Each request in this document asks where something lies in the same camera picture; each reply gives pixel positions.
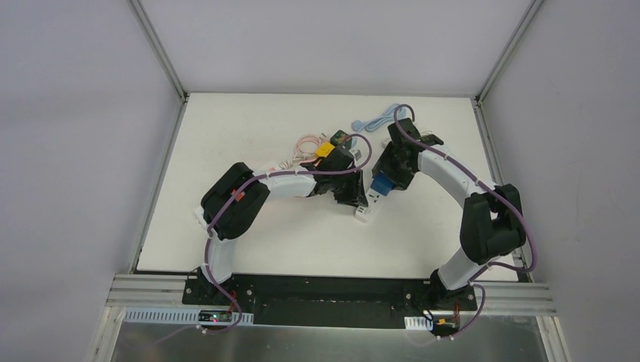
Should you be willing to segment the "blue cube plug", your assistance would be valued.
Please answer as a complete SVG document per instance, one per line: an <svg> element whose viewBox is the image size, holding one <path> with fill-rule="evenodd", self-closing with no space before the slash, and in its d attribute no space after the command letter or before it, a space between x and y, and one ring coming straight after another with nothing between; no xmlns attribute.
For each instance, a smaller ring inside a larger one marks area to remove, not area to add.
<svg viewBox="0 0 640 362"><path fill-rule="evenodd" d="M384 173L378 173L372 180L371 189L387 196L395 188L395 183Z"/></svg>

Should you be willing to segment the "small white power strip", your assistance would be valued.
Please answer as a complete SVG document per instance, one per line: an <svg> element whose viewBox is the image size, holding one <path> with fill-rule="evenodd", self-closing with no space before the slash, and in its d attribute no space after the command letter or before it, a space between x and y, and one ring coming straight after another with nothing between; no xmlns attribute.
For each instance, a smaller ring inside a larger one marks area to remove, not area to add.
<svg viewBox="0 0 640 362"><path fill-rule="evenodd" d="M359 222L369 223L381 209L383 201L391 192L391 189L385 189L378 187L370 187L365 196L367 198L368 205L357 207L354 213L355 219Z"/></svg>

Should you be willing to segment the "yellow cube plug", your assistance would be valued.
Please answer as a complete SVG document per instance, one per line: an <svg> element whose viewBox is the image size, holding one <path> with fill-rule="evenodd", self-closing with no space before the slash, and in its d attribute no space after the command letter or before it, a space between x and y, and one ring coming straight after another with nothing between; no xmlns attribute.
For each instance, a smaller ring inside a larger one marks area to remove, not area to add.
<svg viewBox="0 0 640 362"><path fill-rule="evenodd" d="M322 143L315 151L315 155L318 158L326 158L333 150L335 146L329 142Z"/></svg>

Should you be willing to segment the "dark green cube plug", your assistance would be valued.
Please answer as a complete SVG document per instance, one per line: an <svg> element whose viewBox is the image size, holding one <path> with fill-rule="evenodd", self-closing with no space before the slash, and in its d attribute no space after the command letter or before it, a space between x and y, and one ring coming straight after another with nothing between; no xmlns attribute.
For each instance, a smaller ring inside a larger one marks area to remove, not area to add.
<svg viewBox="0 0 640 362"><path fill-rule="evenodd" d="M337 130L329 139L331 145L347 150L352 148L352 137L343 130Z"/></svg>

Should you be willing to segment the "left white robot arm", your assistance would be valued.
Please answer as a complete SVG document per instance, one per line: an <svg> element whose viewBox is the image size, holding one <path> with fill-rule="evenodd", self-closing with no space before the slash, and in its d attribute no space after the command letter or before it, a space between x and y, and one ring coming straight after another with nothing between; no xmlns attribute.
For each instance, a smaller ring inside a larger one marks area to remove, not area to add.
<svg viewBox="0 0 640 362"><path fill-rule="evenodd" d="M338 204L367 207L362 169L354 162L349 151L335 148L289 170L258 174L244 162L233 164L201 200L208 235L201 266L206 279L203 297L212 305L229 298L226 280L232 274L236 240L252 226L266 202L331 192Z"/></svg>

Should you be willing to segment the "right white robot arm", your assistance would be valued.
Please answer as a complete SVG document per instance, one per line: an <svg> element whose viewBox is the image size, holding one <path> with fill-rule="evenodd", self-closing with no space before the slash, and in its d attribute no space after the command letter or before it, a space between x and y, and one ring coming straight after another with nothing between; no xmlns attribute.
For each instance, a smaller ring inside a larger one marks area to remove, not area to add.
<svg viewBox="0 0 640 362"><path fill-rule="evenodd" d="M435 135L421 135L409 118L387 128L390 141L372 170L368 197L377 201L404 191L417 173L435 180L461 206L460 248L430 276L429 301L449 308L489 263L524 245L525 227L518 189L489 186L450 156Z"/></svg>

